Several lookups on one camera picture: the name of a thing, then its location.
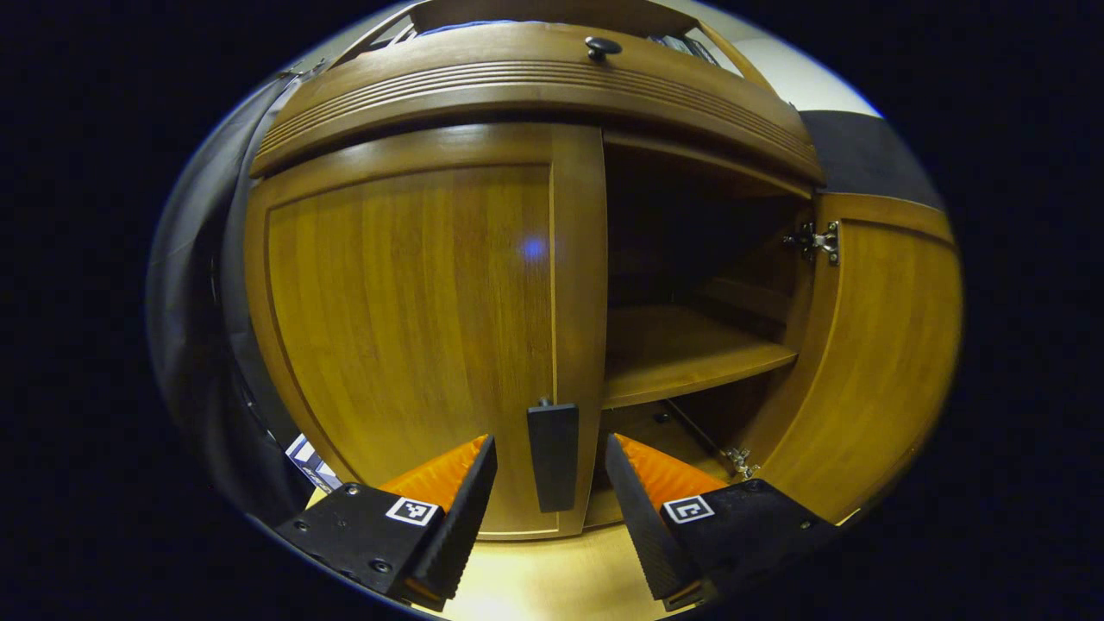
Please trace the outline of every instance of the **white wall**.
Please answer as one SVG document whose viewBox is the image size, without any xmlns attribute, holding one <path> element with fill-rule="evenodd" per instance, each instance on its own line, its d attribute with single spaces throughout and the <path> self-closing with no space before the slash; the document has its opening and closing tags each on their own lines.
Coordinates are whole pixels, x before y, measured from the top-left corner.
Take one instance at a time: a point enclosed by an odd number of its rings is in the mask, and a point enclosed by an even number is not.
<svg viewBox="0 0 1104 621">
<path fill-rule="evenodd" d="M 733 41 L 783 99 L 799 110 L 845 110 L 881 115 L 827 67 L 773 38 Z"/>
</svg>

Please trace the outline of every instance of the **door knob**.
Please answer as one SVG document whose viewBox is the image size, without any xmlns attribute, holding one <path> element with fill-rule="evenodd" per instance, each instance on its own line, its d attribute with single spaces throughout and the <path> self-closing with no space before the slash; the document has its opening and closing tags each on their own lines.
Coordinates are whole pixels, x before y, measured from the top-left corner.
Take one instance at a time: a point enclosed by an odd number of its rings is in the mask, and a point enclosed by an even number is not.
<svg viewBox="0 0 1104 621">
<path fill-rule="evenodd" d="M 586 46 L 591 49 L 586 55 L 597 62 L 606 60 L 606 54 L 619 54 L 622 50 L 620 43 L 601 36 L 587 36 Z"/>
</svg>

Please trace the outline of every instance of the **metal hinge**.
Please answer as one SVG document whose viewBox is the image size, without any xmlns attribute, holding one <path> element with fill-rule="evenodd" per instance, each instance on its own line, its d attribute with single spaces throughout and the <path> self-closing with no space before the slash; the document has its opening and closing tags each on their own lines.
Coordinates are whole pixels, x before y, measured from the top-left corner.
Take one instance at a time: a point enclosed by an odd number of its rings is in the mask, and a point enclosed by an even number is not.
<svg viewBox="0 0 1104 621">
<path fill-rule="evenodd" d="M 782 238 L 782 243 L 800 248 L 806 261 L 816 259 L 817 249 L 820 249 L 828 254 L 828 263 L 839 265 L 839 220 L 829 222 L 828 230 L 819 235 L 816 231 L 816 223 L 806 222 L 793 235 Z"/>
<path fill-rule="evenodd" d="M 729 457 L 732 465 L 736 467 L 736 473 L 743 475 L 744 481 L 747 481 L 755 474 L 755 471 L 760 469 L 758 464 L 747 465 L 747 455 L 751 451 L 747 449 L 725 449 L 724 456 Z"/>
</svg>

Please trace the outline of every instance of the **wooden shelf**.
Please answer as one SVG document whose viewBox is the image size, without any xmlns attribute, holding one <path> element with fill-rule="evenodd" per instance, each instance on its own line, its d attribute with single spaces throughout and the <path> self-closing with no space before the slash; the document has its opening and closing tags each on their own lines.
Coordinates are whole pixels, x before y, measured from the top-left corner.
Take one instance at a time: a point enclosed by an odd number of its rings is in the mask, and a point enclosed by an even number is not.
<svg viewBox="0 0 1104 621">
<path fill-rule="evenodd" d="M 792 364 L 797 354 L 684 306 L 611 308 L 603 408 L 696 392 Z"/>
<path fill-rule="evenodd" d="M 586 518 L 583 522 L 584 528 L 622 520 L 620 505 L 617 504 L 617 496 L 605 471 L 605 439 L 611 432 L 616 431 L 643 442 L 722 481 L 731 478 L 719 459 L 699 444 L 677 415 L 671 415 L 666 422 L 655 419 L 656 414 L 667 412 L 667 408 L 656 402 L 602 412 L 598 459 L 595 462 L 594 484 L 591 488 L 591 502 L 586 507 Z"/>
</svg>

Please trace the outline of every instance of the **round black knob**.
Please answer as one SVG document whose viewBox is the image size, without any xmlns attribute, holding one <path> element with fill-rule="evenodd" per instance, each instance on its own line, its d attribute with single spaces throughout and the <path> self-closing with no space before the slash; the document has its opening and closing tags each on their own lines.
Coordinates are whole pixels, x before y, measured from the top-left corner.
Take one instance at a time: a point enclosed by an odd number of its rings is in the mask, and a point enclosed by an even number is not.
<svg viewBox="0 0 1104 621">
<path fill-rule="evenodd" d="M 606 54 L 620 53 L 620 43 L 601 36 L 587 36 L 586 46 L 591 49 L 586 55 L 599 62 L 606 60 Z"/>
</svg>

